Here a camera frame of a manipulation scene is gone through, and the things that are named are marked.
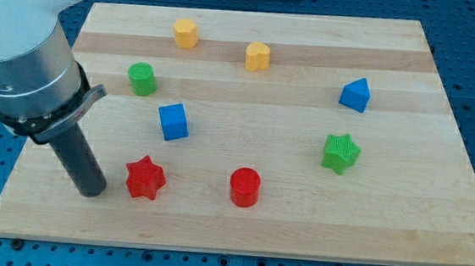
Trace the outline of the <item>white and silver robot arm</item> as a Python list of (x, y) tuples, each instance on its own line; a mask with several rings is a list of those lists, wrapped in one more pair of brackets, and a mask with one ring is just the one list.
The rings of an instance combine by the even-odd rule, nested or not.
[(82, 78), (58, 21), (82, 0), (0, 0), (0, 114), (40, 118), (80, 89)]

